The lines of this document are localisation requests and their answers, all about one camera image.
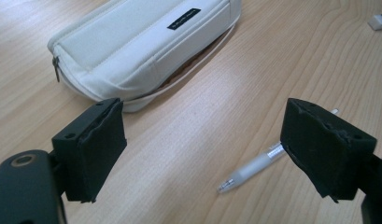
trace ballpoint pen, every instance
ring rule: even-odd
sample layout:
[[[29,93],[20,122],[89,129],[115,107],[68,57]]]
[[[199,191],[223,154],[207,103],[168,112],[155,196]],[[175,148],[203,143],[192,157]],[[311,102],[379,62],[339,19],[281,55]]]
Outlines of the ballpoint pen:
[[[338,111],[338,109],[334,109],[331,111],[331,113],[336,114]],[[280,142],[272,145],[271,147],[269,147],[268,151],[263,152],[262,154],[254,158],[252,161],[250,161],[248,164],[234,171],[226,181],[219,185],[218,192],[223,193],[243,184],[252,176],[257,174],[259,171],[268,167],[278,158],[282,157],[284,154],[287,153],[284,150],[283,146],[281,146]]]

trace pencil case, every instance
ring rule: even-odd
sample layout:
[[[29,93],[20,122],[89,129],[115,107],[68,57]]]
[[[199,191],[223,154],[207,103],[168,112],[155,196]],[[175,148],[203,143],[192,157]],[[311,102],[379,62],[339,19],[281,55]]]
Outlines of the pencil case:
[[[184,62],[234,26],[241,0],[116,0],[48,43],[58,80],[94,101],[135,112]]]

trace black plastic part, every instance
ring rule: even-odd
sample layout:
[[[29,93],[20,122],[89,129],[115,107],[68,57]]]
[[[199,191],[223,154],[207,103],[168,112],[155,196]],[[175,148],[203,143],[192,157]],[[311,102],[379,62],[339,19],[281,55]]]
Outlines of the black plastic part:
[[[376,198],[374,198],[377,196],[378,199],[382,200],[382,194],[378,195],[378,192],[382,192],[382,161],[375,170],[373,177],[377,177],[377,180],[373,181],[374,183],[377,183],[375,183],[374,186],[371,186],[371,188],[375,191],[375,195],[366,195],[361,205],[362,222],[364,224],[382,223],[382,203],[377,203]]]
[[[1,223],[66,223],[47,152],[25,151],[1,163]]]
[[[68,201],[95,202],[125,149],[120,99],[90,107],[52,138],[57,182]]]
[[[359,169],[376,145],[371,135],[330,111],[297,99],[288,100],[280,140],[321,197],[335,202],[354,199]]]

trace table surface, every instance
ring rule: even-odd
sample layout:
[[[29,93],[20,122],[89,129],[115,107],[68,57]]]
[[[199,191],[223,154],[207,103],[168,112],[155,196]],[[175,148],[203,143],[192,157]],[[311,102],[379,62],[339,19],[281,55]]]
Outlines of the table surface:
[[[51,137],[93,101],[57,83],[49,39],[105,1],[0,0],[0,162]],[[244,0],[231,38],[143,110],[124,114],[128,147],[96,203],[64,204],[69,223],[361,223],[354,201],[321,199],[285,157],[217,194],[277,142],[289,97],[378,139],[382,157],[382,0]]]

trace pen tip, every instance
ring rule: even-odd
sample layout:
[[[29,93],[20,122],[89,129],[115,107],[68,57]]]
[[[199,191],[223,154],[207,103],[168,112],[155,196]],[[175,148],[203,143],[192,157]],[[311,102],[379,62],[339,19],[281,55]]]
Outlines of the pen tip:
[[[230,189],[234,188],[234,180],[233,179],[228,179],[222,184],[219,185],[218,187],[218,193],[224,193]]]

